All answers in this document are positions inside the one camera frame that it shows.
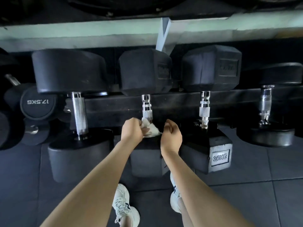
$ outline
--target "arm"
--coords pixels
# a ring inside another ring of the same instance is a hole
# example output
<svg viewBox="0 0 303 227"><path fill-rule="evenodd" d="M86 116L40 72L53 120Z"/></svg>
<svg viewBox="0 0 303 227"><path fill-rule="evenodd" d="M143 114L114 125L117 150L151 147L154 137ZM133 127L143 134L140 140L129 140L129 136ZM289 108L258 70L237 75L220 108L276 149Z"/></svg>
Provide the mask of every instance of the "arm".
<svg viewBox="0 0 303 227"><path fill-rule="evenodd" d="M225 199L219 197L186 165L178 155L182 134L167 120L161 137L161 153L195 227L251 227L243 215Z"/></svg>
<svg viewBox="0 0 303 227"><path fill-rule="evenodd" d="M121 141L54 209L41 227L106 227L115 191L126 161L142 141L148 129L140 128L141 121L127 120Z"/></svg>

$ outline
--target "hand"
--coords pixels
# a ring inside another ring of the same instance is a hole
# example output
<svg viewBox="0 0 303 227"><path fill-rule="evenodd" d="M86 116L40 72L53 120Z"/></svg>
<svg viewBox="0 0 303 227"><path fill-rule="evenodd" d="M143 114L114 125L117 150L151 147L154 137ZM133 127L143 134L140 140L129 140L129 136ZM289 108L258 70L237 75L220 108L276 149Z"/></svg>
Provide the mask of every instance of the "hand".
<svg viewBox="0 0 303 227"><path fill-rule="evenodd" d="M182 134L179 130L178 125L167 120L164 125L163 134L161 137L161 153L168 152L179 152L180 146L182 144Z"/></svg>
<svg viewBox="0 0 303 227"><path fill-rule="evenodd" d="M131 142L134 148L142 141L143 136L149 131L149 128L144 127L141 129L142 121L136 118L131 118L125 121L122 132L121 141Z"/></svg>

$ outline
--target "white cloth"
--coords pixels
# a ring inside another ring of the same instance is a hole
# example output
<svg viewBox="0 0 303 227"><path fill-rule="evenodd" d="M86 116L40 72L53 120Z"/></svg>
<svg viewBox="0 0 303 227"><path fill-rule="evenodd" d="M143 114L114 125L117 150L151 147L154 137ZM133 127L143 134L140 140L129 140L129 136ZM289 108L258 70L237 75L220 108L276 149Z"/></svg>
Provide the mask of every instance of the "white cloth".
<svg viewBox="0 0 303 227"><path fill-rule="evenodd" d="M149 128L149 131L144 136L146 138L151 138L151 137L161 135L161 132L159 131L159 129L156 128L156 126L153 123L150 123L146 118L142 118L141 128L143 128L143 127Z"/></svg>

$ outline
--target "white sneaker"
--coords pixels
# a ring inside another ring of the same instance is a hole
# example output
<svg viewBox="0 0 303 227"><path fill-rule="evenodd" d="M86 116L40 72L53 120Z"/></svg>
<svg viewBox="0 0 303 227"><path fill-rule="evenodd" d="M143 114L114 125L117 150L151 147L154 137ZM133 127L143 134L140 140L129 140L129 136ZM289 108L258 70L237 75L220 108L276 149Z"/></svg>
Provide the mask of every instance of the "white sneaker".
<svg viewBox="0 0 303 227"><path fill-rule="evenodd" d="M178 206L178 199L181 197L180 191L176 187L176 183L174 181L174 178L172 177L172 173L171 173L170 178L171 178L172 185L174 187L174 191L172 192L171 198L170 198L171 206L175 212L181 213L180 208Z"/></svg>
<svg viewBox="0 0 303 227"><path fill-rule="evenodd" d="M118 184L112 206L117 215L115 223L120 224L122 217L129 216L131 218L131 227L138 227L140 215L135 207L129 206L129 192L124 185Z"/></svg>

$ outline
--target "forearm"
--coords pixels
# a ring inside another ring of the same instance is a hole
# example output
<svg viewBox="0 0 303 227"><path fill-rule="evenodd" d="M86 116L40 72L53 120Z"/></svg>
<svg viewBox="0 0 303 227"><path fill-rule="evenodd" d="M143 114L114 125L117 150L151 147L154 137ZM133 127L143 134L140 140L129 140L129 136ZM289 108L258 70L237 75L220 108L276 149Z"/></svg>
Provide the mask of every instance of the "forearm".
<svg viewBox="0 0 303 227"><path fill-rule="evenodd" d="M106 226L127 159L134 149L120 141L55 208L41 227Z"/></svg>
<svg viewBox="0 0 303 227"><path fill-rule="evenodd" d="M162 155L195 227L253 226L238 210L202 182L176 152L164 152Z"/></svg>

